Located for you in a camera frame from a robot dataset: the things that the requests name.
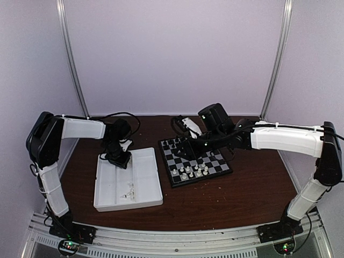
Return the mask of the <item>white plastic compartment tray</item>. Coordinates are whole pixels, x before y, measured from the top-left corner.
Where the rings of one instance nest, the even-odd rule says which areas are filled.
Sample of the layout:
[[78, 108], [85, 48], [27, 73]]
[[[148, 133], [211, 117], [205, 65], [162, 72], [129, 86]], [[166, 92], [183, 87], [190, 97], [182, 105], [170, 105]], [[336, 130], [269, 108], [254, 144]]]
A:
[[163, 204], [155, 149], [136, 149], [131, 154], [126, 169], [104, 160], [104, 154], [98, 156], [93, 201], [98, 212]]

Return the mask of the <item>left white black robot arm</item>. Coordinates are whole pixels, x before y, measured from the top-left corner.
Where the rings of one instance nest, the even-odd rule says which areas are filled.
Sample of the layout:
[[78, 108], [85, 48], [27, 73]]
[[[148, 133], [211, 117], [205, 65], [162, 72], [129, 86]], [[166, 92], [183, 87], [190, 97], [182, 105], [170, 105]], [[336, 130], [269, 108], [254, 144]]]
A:
[[118, 118], [107, 122], [105, 118], [82, 118], [42, 112], [26, 139], [26, 149], [31, 159], [30, 169], [37, 177], [44, 196], [52, 228], [66, 239], [77, 234], [72, 212], [65, 199], [59, 176], [61, 143], [64, 139], [101, 140], [103, 152], [100, 159], [119, 168], [127, 168], [131, 158], [128, 146], [136, 131], [129, 122]]

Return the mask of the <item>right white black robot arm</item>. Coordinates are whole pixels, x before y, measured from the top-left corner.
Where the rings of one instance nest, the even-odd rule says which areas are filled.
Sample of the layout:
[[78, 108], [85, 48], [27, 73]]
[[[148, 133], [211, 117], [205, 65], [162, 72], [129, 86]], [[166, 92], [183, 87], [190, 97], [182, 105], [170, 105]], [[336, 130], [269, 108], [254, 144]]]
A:
[[244, 150], [276, 150], [281, 154], [308, 156], [314, 169], [305, 185], [289, 201], [275, 224], [279, 237], [287, 237], [299, 226], [301, 219], [316, 206], [322, 196], [342, 181], [342, 151], [335, 127], [331, 122], [320, 126], [297, 126], [269, 123], [264, 120], [240, 119], [236, 123], [219, 103], [198, 113], [206, 131], [190, 118], [177, 116], [171, 127], [184, 137], [175, 154], [195, 160], [202, 154], [223, 147]]

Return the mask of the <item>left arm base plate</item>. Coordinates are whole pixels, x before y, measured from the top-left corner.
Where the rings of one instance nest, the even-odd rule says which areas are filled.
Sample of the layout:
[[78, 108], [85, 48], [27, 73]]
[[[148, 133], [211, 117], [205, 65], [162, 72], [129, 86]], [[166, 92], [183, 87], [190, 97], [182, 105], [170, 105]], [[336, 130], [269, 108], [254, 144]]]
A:
[[59, 238], [72, 240], [73, 242], [92, 244], [96, 235], [96, 228], [92, 226], [73, 224], [72, 232], [68, 233], [60, 227], [53, 225], [49, 229], [49, 234]]

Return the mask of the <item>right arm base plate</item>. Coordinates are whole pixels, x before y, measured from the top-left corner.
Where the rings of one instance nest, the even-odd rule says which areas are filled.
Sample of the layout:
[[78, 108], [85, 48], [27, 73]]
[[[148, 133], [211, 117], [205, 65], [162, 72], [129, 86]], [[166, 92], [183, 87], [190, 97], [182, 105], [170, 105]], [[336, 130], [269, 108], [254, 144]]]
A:
[[265, 243], [301, 234], [303, 233], [303, 228], [300, 224], [292, 225], [291, 223], [277, 222], [259, 226], [257, 233], [260, 243]]

